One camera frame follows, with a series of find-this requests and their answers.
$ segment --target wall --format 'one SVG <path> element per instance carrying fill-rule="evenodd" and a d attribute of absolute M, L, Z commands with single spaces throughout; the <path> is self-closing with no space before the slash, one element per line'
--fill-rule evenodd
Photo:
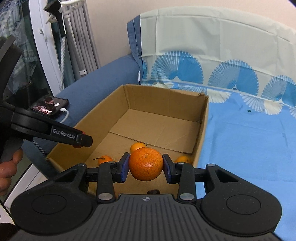
<path fill-rule="evenodd" d="M 101 65 L 130 53 L 126 24 L 142 12 L 174 6 L 215 6 L 252 12 L 296 29 L 288 0 L 86 0 Z"/>

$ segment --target phone screen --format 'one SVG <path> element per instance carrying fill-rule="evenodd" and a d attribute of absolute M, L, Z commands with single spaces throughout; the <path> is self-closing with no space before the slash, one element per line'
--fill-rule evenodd
<path fill-rule="evenodd" d="M 45 115 L 54 115 L 68 103 L 69 101 L 67 99 L 44 96 L 37 100 L 30 108 Z"/>

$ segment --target white cable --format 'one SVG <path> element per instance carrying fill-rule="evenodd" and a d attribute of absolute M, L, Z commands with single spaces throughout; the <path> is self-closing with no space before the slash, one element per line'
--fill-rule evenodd
<path fill-rule="evenodd" d="M 68 1 L 63 1 L 61 2 L 62 6 L 69 6 L 77 3 L 83 3 L 85 0 L 68 0 Z"/>
<path fill-rule="evenodd" d="M 68 118 L 68 116 L 69 116 L 69 110 L 67 110 L 65 108 L 61 108 L 60 111 L 66 112 L 65 118 L 60 122 L 60 123 L 63 123 Z"/>
<path fill-rule="evenodd" d="M 64 88 L 64 70 L 65 70 L 65 49 L 66 49 L 66 37 L 62 37 L 62 49 L 61 49 L 61 78 L 59 82 L 59 92 Z"/>

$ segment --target hand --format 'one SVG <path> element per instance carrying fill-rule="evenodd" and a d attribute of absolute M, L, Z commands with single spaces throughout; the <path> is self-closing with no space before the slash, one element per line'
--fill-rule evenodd
<path fill-rule="evenodd" d="M 12 156 L 12 160 L 0 163 L 0 196 L 7 194 L 11 185 L 11 177 L 17 173 L 17 164 L 22 160 L 24 153 L 18 149 Z"/>

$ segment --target tangerine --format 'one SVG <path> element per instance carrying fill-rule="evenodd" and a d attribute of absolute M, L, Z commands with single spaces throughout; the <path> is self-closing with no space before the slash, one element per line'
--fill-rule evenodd
<path fill-rule="evenodd" d="M 146 147 L 146 145 L 141 142 L 136 142 L 131 145 L 130 153 L 132 154 L 135 150 L 138 150 L 139 148 L 142 148 L 142 147 Z"/>
<path fill-rule="evenodd" d="M 96 160 L 96 159 L 98 159 L 98 165 L 100 165 L 104 162 L 113 161 L 112 157 L 110 157 L 110 156 L 101 156 L 101 157 L 95 158 L 93 160 Z"/>
<path fill-rule="evenodd" d="M 192 164 L 190 158 L 187 156 L 179 156 L 174 162 L 177 163 L 177 162 L 181 162 L 181 161 L 185 162 L 185 163 Z"/>
<path fill-rule="evenodd" d="M 133 177 L 139 181 L 151 181 L 163 170 L 161 154 L 150 147 L 142 147 L 131 153 L 129 169 Z"/>

